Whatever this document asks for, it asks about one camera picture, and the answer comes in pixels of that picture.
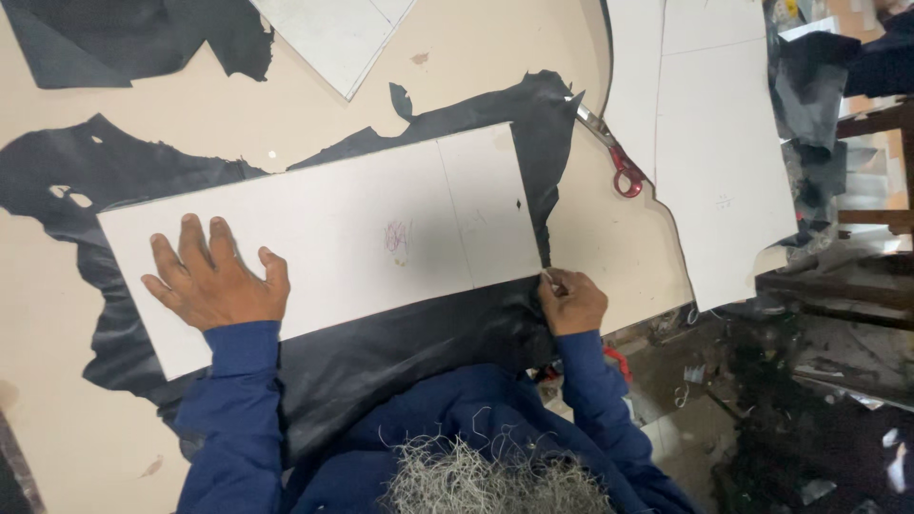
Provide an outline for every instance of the blue jacket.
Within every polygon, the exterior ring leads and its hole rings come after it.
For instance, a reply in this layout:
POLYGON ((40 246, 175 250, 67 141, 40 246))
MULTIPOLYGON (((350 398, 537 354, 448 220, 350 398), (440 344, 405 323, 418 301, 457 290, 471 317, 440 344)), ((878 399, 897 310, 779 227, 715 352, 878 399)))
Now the blue jacket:
POLYGON ((651 463, 632 425, 618 370, 603 361, 597 331, 558 338, 572 424, 546 410, 532 383, 482 364, 423 380, 378 405, 324 452, 299 462, 282 487, 276 359, 279 323, 208 330, 211 375, 187 391, 177 424, 206 435, 178 513, 379 512, 397 471, 391 448, 409 436, 458 435, 487 458, 505 446, 535 457, 571 451, 606 488, 617 512, 694 512, 651 463))

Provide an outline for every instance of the person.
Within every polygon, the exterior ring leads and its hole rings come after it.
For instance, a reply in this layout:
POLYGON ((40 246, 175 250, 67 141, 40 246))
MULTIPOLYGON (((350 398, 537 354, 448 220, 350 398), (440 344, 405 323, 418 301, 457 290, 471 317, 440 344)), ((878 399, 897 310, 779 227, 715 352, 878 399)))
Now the person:
POLYGON ((211 220, 208 246, 196 215, 181 225, 177 252, 152 236, 158 276, 143 277, 213 350, 209 375, 188 388, 176 419, 206 437, 179 513, 695 511, 651 462, 622 401, 624 379, 603 361, 606 295, 583 273, 554 268, 538 293, 574 423, 543 407, 526 374, 458 368, 378 405, 299 461, 283 487, 276 374, 286 261, 260 248, 262 281, 235 255, 222 218, 211 220))

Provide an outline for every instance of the beige table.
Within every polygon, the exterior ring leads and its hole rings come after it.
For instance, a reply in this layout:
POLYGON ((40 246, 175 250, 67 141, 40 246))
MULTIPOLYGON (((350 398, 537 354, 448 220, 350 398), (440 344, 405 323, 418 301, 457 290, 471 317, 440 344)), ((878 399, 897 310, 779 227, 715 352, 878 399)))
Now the beige table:
MULTIPOLYGON (((0 145, 101 112, 135 137, 190 155, 243 157, 270 172, 369 125, 382 135, 403 131, 389 81, 421 113, 554 70, 598 109, 608 75, 596 0, 418 0, 350 103, 281 37, 262 83, 227 78, 205 45, 184 70, 132 89, 42 91, 0 17, 0 145), (410 59, 424 53, 422 64, 410 59)), ((548 222, 553 263, 586 272, 610 296, 604 332, 692 297, 668 211, 649 187, 621 198, 611 170, 606 149, 578 124, 548 222)), ((80 376, 103 302, 77 273, 76 245, 1 209, 0 241, 0 407, 49 511, 171 512, 188 467, 174 435, 151 403, 80 376), (159 455, 161 468, 140 478, 159 455)))

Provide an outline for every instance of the black fabric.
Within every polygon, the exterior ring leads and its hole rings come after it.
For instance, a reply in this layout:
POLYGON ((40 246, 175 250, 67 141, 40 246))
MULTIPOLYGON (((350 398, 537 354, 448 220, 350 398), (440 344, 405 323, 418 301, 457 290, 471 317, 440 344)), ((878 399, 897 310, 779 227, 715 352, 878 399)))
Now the black fabric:
POLYGON ((39 88, 130 87, 203 41, 227 75, 266 80, 273 31, 249 0, 0 0, 39 88))
POLYGON ((847 81, 847 63, 860 41, 811 32, 793 41, 779 38, 771 102, 782 139, 832 149, 847 81))
POLYGON ((866 43, 851 64, 845 96, 914 93, 914 8, 883 25, 886 34, 866 43))
MULTIPOLYGON (((526 201, 545 266, 546 219, 558 201, 558 181, 580 102, 580 97, 566 102, 569 95, 556 73, 528 74, 504 91, 415 116, 400 136, 380 137, 367 128, 292 168, 513 122, 526 201)), ((165 382, 95 215, 125 202, 263 174, 243 161, 184 155, 162 143, 137 140, 101 115, 70 128, 25 134, 0 151, 0 207, 35 218, 58 241, 77 243, 80 274, 105 298, 92 337, 96 357, 83 373, 87 380, 149 399, 170 424, 186 386, 205 373, 165 382), (76 193, 92 205, 79 207, 69 198, 76 193)), ((550 361, 555 343, 536 300, 537 281, 532 277, 418 302, 283 341, 286 463, 319 449, 417 380, 466 364, 493 362, 520 371, 550 361)), ((199 438, 181 435, 182 451, 193 454, 199 438)))

